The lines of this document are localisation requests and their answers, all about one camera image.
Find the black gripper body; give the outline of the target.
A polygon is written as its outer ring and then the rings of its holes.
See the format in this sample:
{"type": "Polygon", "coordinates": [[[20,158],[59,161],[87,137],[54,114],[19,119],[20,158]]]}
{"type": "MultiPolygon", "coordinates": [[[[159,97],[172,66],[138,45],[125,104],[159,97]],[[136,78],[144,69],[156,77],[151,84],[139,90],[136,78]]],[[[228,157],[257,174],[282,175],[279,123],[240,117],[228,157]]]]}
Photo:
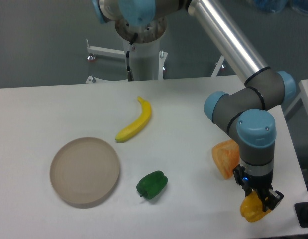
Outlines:
{"type": "Polygon", "coordinates": [[[238,185],[244,190],[247,187],[252,188],[260,198],[261,191],[269,191],[270,206],[277,206],[284,195],[272,188],[273,170],[261,176],[254,176],[247,172],[247,169],[240,164],[233,170],[233,176],[238,185]]]}

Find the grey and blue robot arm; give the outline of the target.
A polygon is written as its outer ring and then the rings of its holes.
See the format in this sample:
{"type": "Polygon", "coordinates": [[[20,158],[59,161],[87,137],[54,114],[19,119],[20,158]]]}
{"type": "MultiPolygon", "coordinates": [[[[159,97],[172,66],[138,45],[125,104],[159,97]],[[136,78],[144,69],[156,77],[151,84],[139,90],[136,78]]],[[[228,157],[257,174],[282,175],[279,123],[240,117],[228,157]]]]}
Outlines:
{"type": "Polygon", "coordinates": [[[236,183],[245,195],[257,194],[263,211],[275,209],[283,194],[272,188],[276,128],[269,109],[294,95],[292,76],[266,64],[217,0],[94,0],[92,5],[99,22],[114,21],[126,42],[129,81],[158,79],[158,56],[142,60],[132,48],[157,41],[167,15],[185,9],[198,20],[245,86],[232,95],[212,93],[204,113],[239,146],[236,183]]]}

